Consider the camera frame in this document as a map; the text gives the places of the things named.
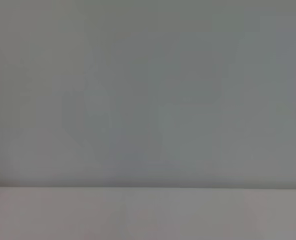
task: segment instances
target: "gray background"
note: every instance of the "gray background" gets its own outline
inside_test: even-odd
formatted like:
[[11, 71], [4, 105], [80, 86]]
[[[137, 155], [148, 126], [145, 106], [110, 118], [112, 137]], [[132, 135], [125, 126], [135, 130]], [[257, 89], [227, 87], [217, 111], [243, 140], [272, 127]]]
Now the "gray background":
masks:
[[296, 188], [296, 0], [0, 0], [0, 186]]

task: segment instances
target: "white tabletop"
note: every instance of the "white tabletop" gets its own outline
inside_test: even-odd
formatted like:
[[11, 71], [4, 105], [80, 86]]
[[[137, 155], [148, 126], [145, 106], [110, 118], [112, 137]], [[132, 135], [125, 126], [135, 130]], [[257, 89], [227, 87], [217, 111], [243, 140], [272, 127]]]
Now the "white tabletop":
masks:
[[0, 188], [0, 240], [296, 240], [296, 190]]

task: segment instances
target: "white table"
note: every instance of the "white table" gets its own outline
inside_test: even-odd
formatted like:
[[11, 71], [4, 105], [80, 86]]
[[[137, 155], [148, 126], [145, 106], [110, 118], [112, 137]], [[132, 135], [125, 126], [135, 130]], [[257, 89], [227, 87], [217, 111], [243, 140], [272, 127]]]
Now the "white table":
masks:
[[0, 240], [296, 240], [296, 190], [0, 188]]

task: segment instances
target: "plain wall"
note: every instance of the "plain wall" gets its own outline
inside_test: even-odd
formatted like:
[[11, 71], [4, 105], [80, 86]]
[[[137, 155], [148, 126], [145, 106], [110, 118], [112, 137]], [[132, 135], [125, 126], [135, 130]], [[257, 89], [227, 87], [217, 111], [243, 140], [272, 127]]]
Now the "plain wall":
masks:
[[0, 0], [0, 186], [296, 188], [296, 0]]

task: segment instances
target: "white surface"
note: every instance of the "white surface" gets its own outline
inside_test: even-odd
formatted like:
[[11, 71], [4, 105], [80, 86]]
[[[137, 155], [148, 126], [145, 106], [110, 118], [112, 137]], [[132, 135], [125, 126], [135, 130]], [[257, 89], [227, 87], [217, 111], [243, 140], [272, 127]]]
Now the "white surface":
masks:
[[0, 0], [0, 186], [296, 188], [296, 0]]
[[296, 240], [296, 190], [0, 188], [0, 240]]

